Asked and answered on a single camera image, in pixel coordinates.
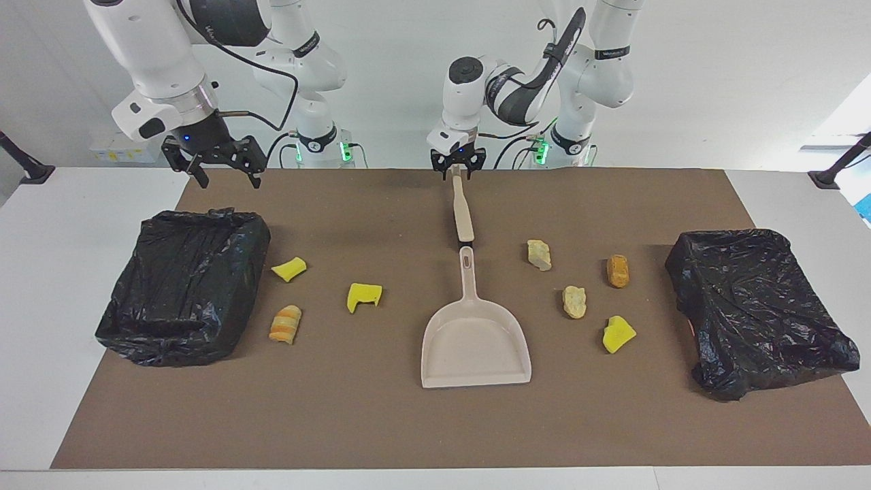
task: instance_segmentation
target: brown mat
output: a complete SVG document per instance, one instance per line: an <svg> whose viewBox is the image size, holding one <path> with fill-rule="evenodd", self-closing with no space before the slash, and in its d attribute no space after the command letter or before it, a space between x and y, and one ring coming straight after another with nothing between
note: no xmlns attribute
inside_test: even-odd
<svg viewBox="0 0 871 490"><path fill-rule="evenodd" d="M478 288L511 310L532 357L528 385L425 391L429 317L460 296L450 184L427 171L210 171L179 209L234 206L272 229L251 323L227 360L143 368L103 358L53 468L438 468L871 464L871 432L840 377L719 403L699 392L686 320L663 263L680 232L753 225L725 174L704 170L487 172L466 187ZM554 269L524 260L547 241ZM631 284L604 283L627 255ZM351 282L381 306L345 310ZM580 321L560 289L587 288ZM267 339L276 311L304 310L296 345ZM638 337L601 345L612 315Z"/></svg>

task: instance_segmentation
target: yellow foam piece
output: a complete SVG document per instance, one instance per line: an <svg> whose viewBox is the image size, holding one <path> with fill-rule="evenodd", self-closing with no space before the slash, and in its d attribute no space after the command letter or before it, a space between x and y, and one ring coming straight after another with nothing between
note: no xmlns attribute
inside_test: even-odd
<svg viewBox="0 0 871 490"><path fill-rule="evenodd" d="M291 279L302 274L306 269L308 269L306 261L296 257L290 262L273 267L272 271L277 274L278 277L284 279L284 282L290 282Z"/></svg>
<svg viewBox="0 0 871 490"><path fill-rule="evenodd" d="M602 345L611 354L620 350L627 342L635 338L635 329L622 316L612 316L608 319L608 326L604 328Z"/></svg>
<svg viewBox="0 0 871 490"><path fill-rule="evenodd" d="M360 303L375 303L375 306L378 306L383 290L384 288L376 284L359 284L357 282L351 284L351 289L348 291L348 311L353 314Z"/></svg>
<svg viewBox="0 0 871 490"><path fill-rule="evenodd" d="M300 327L302 310L298 306L286 306L275 314L272 328L269 330L269 338L275 342L287 342L294 344L296 331Z"/></svg>

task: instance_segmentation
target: cable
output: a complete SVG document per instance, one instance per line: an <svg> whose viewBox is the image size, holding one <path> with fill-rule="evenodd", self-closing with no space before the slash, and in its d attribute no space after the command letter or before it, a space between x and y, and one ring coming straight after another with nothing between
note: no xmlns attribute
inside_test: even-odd
<svg viewBox="0 0 871 490"><path fill-rule="evenodd" d="M300 90L300 80L298 78L296 78L294 75L292 75L286 71L275 70L274 68L269 68L268 66L264 66L264 65L261 65L259 63L253 62L250 59L245 58L244 56L242 56L240 54L237 54L233 51L228 50L223 44L221 44L216 39L214 39L212 36L210 36L208 34L208 32L201 30L199 28L199 26L197 25L197 23L193 22L193 19L191 19L191 16L187 15L187 10L185 10L185 6L181 3L181 0L175 0L175 3L176 3L176 5L178 5L179 11L181 12L182 17L185 18L187 23L190 24L191 27L193 27L193 29L195 31L197 31L200 34L200 36L202 36L206 40L207 43L209 43L212 46L223 51L225 54L230 55L231 57L238 59L239 61L241 61L242 63L244 63L246 65L251 65L254 68L259 68L263 71L268 71L268 72L274 73L276 75L281 75L282 77L287 77L287 78L290 78L294 81L294 91L291 93L290 102L287 103L287 110L284 112L284 117L281 118L281 124L279 124L278 128L276 129L276 131L280 131L281 128L283 128L284 125L287 123L287 119L290 118L290 110L294 107L294 102L296 101L296 93Z"/></svg>
<svg viewBox="0 0 871 490"><path fill-rule="evenodd" d="M369 168L369 160L366 158L366 148L364 148L360 143L348 143L348 147L360 148L360 151L363 152L363 165L366 166L366 168Z"/></svg>
<svg viewBox="0 0 871 490"><path fill-rule="evenodd" d="M593 154L593 159L590 160L590 152L593 150L596 150L596 152ZM590 145L590 151L587 152L587 160L590 160L590 165L588 165L587 167L592 167L593 165L595 165L597 157L598 157L598 146Z"/></svg>
<svg viewBox="0 0 871 490"><path fill-rule="evenodd" d="M278 166L281 168L284 168L284 150L287 148L296 149L296 145L294 143L291 143L289 145L284 145L281 148L279 148L279 150L278 150Z"/></svg>
<svg viewBox="0 0 871 490"><path fill-rule="evenodd" d="M517 152L517 155L514 156L514 161L511 163L511 170L517 170L518 168L523 167L523 163L526 161L526 157L530 156L530 153L532 153L533 151L535 151L533 149L533 146L530 146L529 148L524 148ZM524 153L526 154L523 157L523 160L520 160L520 165L518 165L517 159L520 157L520 155L523 155Z"/></svg>
<svg viewBox="0 0 871 490"><path fill-rule="evenodd" d="M547 130L551 129L553 125L557 123L557 119L559 119L558 116L555 117L538 135L541 136L542 134L547 133Z"/></svg>
<svg viewBox="0 0 871 490"><path fill-rule="evenodd" d="M845 168L845 169L847 169L847 168L853 168L853 167L859 165L860 163L862 163L863 161L867 160L868 157L871 157L871 155L865 155L865 157L862 158L861 160L857 160L857 161L851 163L850 165L847 165L847 166L844 167L844 168Z"/></svg>
<svg viewBox="0 0 871 490"><path fill-rule="evenodd" d="M502 161L502 157L505 156L505 154L508 152L508 150L512 146L514 146L515 143L517 143L518 141L524 141L524 140L526 140L526 137L520 136L520 137L514 138L513 140L509 141L508 144L505 145L505 148L503 148L502 151L499 153L499 156L496 157L496 163L493 164L493 170L497 170L499 168L499 162Z"/></svg>
<svg viewBox="0 0 871 490"><path fill-rule="evenodd" d="M281 131L281 128L269 122L266 118L259 115L256 112L251 111L229 111L229 112L221 112L218 111L218 115L222 118L255 118L263 124L273 128L275 131Z"/></svg>
<svg viewBox="0 0 871 490"><path fill-rule="evenodd" d="M269 151L267 152L267 166L269 165L269 159L272 158L272 153L275 151L275 147L281 142L281 140L285 138L290 138L290 133L282 133L278 138L273 141L273 144L269 147Z"/></svg>
<svg viewBox="0 0 871 490"><path fill-rule="evenodd" d="M493 140L510 140L511 138L514 138L515 136L520 136L521 134L526 133L527 131L529 131L530 129L532 129L535 126L538 126L538 121L536 121L528 126L525 126L519 132L514 133L514 134L509 134L508 136L497 136L495 134L490 134L490 133L479 133L478 137L479 138L491 138Z"/></svg>
<svg viewBox="0 0 871 490"><path fill-rule="evenodd" d="M554 24L552 20L550 20L549 18L545 17L545 18L541 19L540 21L538 21L538 30L539 30L539 31L543 31L544 28L547 27L548 25L549 25L550 28L553 29L554 31L557 29L557 25Z"/></svg>

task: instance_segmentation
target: black plastic bag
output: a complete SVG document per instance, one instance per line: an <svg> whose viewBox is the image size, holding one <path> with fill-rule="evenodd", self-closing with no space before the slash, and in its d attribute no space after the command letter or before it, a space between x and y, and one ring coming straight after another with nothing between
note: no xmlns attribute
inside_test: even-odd
<svg viewBox="0 0 871 490"><path fill-rule="evenodd" d="M228 356L251 316L269 239L263 218L231 208L143 221L97 340L139 365Z"/></svg>
<svg viewBox="0 0 871 490"><path fill-rule="evenodd" d="M828 315L783 235L683 233L665 261L699 348L692 377L713 398L859 369L859 350Z"/></svg>

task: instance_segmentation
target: dustpan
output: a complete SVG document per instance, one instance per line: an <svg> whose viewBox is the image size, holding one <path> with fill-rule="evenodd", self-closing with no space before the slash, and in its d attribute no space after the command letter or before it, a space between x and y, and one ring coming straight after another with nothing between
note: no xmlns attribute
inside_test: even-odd
<svg viewBox="0 0 871 490"><path fill-rule="evenodd" d="M532 378L530 352L520 323L510 311L478 297L474 240L463 179L452 169L454 216L460 249L463 298L438 310L423 334L424 388L515 385Z"/></svg>

